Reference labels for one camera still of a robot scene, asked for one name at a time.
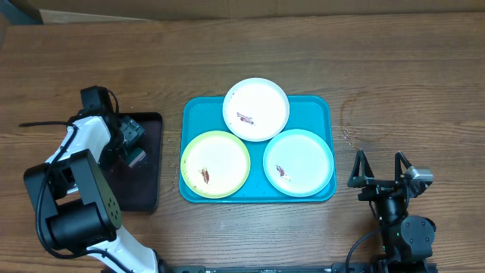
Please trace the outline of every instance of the wood grain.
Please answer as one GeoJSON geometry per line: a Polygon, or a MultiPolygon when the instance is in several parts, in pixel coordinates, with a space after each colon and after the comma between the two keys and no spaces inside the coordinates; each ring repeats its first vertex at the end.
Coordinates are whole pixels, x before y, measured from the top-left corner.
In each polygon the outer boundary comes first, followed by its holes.
{"type": "MultiPolygon", "coordinates": [[[[437,225],[431,262],[442,272],[484,271],[485,14],[416,14],[10,27],[0,52],[0,268],[94,272],[91,258],[60,261],[36,238],[23,185],[67,120],[79,90],[114,90],[121,111],[164,117],[161,192],[152,215],[124,225],[172,265],[325,265],[377,226],[346,188],[363,148],[377,177],[393,177],[401,150],[435,174],[410,213],[437,225]],[[339,186],[326,203],[207,205],[178,192],[184,105],[264,77],[288,94],[330,105],[339,186]]],[[[352,257],[366,261],[379,239],[352,257]]]]}

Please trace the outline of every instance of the white plate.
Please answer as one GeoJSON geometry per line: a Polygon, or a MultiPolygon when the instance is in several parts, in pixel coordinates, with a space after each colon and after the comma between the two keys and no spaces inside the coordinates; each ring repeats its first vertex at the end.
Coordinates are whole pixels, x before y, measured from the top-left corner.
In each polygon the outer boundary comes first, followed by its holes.
{"type": "Polygon", "coordinates": [[[180,172],[187,186],[206,198],[235,193],[249,175],[251,161],[244,143],[231,133],[210,131],[185,148],[180,172]]]}
{"type": "Polygon", "coordinates": [[[307,130],[287,130],[273,138],[263,155],[266,177],[280,192],[294,197],[323,190],[332,178],[334,163],[328,145],[307,130]]]}
{"type": "Polygon", "coordinates": [[[285,92],[270,80],[251,78],[234,85],[224,98],[222,114],[229,130],[248,141],[276,136],[289,117],[285,92]]]}

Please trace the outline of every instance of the wooden tabletop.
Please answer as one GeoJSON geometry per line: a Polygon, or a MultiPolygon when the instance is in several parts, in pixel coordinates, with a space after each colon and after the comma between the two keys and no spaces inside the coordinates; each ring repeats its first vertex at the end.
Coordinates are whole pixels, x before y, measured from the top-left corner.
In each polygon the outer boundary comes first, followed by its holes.
{"type": "MultiPolygon", "coordinates": [[[[124,226],[172,265],[328,265],[375,229],[360,190],[346,187],[356,149],[393,179],[403,151],[434,182],[409,212],[437,225],[442,272],[485,269],[485,14],[416,14],[9,27],[0,52],[0,268],[96,272],[92,258],[61,261],[40,246],[23,172],[48,158],[79,90],[112,89],[125,112],[164,117],[161,190],[153,214],[124,226]],[[316,94],[331,111],[338,188],[330,201],[209,205],[178,191],[184,105],[264,77],[288,94],[316,94]]],[[[352,261],[380,253],[362,244],[352,261]]]]}

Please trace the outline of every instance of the black tray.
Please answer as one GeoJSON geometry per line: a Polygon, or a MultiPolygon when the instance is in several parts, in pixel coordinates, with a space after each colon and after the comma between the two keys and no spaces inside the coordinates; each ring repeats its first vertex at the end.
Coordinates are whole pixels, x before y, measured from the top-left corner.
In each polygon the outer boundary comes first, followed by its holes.
{"type": "Polygon", "coordinates": [[[163,122],[159,113],[123,113],[145,128],[138,146],[146,156],[133,168],[123,160],[117,160],[109,169],[103,170],[120,209],[126,212],[150,212],[157,209],[160,182],[161,136],[163,122]]]}

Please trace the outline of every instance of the yellow plate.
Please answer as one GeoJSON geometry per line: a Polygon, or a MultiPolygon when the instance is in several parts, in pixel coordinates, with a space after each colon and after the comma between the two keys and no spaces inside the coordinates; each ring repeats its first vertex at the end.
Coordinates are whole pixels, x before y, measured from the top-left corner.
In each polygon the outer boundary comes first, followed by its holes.
{"type": "Polygon", "coordinates": [[[187,186],[206,198],[235,193],[249,175],[251,159],[244,143],[231,133],[210,131],[193,139],[180,160],[187,186]]]}

